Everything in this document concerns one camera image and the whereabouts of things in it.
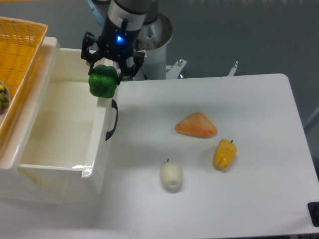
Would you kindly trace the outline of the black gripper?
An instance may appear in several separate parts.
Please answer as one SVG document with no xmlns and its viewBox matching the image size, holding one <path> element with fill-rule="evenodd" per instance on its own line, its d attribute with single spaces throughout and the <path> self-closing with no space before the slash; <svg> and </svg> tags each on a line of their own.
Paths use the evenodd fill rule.
<svg viewBox="0 0 319 239">
<path fill-rule="evenodd" d="M 103 74 L 101 66 L 96 62 L 107 58 L 118 62 L 120 74 L 119 86 L 124 76 L 135 76 L 142 67 L 145 52 L 134 51 L 135 41 L 147 15 L 146 0 L 112 0 L 110 2 L 103 30 L 100 36 L 86 32 L 82 40 L 81 58 L 89 66 L 88 75 Z M 90 52 L 94 44 L 98 49 Z M 127 65 L 127 58 L 133 56 L 133 65 Z"/>
</svg>

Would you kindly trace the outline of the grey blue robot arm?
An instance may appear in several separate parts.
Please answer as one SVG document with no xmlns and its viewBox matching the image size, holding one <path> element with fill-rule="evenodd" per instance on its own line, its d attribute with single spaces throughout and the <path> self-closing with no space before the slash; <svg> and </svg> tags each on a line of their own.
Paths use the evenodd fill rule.
<svg viewBox="0 0 319 239">
<path fill-rule="evenodd" d="M 86 32 L 81 58 L 89 66 L 89 86 L 116 87 L 124 76 L 135 76 L 146 54 L 137 50 L 141 28 L 151 10 L 151 0 L 91 0 L 103 20 L 99 36 Z"/>
</svg>

